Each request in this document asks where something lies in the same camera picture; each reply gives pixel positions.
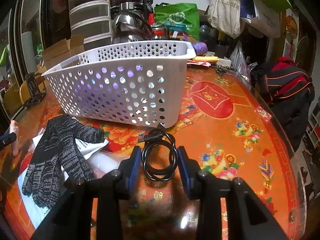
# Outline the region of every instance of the coiled black cable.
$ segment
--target coiled black cable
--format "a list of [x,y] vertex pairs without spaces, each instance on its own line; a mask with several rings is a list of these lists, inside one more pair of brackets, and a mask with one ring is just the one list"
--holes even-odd
[[[169,140],[169,142],[162,139],[164,136]],[[152,181],[168,181],[172,179],[174,171],[178,165],[178,153],[175,147],[175,139],[173,135],[166,133],[164,127],[159,124],[156,128],[151,130],[150,133],[138,140],[138,142],[142,141],[145,142],[141,157],[145,176]],[[160,170],[153,168],[148,162],[153,147],[157,145],[163,145],[170,150],[170,164],[168,167]]]

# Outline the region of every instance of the purple object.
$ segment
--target purple object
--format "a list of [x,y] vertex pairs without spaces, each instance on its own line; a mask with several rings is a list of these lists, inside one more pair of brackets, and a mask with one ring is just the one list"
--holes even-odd
[[207,45],[204,42],[194,43],[192,47],[195,49],[197,56],[202,56],[208,52]]

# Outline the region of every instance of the table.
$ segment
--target table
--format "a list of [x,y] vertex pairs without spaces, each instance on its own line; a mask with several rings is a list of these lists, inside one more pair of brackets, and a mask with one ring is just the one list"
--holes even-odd
[[[251,86],[240,77],[217,75],[214,69],[188,68],[177,123],[168,129],[177,146],[201,168],[223,179],[243,178],[277,219],[289,239],[299,239],[306,222],[306,200],[300,169],[292,148],[277,120]],[[47,120],[62,113],[54,94],[29,109],[20,123],[20,154],[10,147],[0,153],[0,189],[4,195],[4,215],[17,239],[30,239],[35,231],[21,200],[17,177],[28,166],[31,139],[46,127]],[[129,155],[138,138],[150,128],[96,119],[79,118],[100,127],[110,143],[104,150]],[[156,167],[168,162],[160,150]],[[221,200],[223,239],[228,238],[227,210]],[[96,217],[94,201],[92,217]],[[124,239],[194,239],[199,202],[189,201],[176,170],[169,182],[151,182],[140,173],[137,192],[120,203]],[[91,229],[95,239],[95,227]]]

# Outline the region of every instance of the green shopping bag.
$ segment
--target green shopping bag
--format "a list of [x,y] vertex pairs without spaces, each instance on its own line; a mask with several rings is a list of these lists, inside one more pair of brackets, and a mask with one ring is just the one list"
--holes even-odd
[[177,3],[155,7],[156,22],[185,25],[188,35],[199,40],[199,14],[195,3]]

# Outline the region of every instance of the white plastic basket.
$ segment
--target white plastic basket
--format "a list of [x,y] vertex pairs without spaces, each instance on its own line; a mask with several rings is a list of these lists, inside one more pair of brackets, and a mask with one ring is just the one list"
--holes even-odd
[[155,127],[179,115],[190,42],[137,41],[75,55],[42,75],[65,113]]

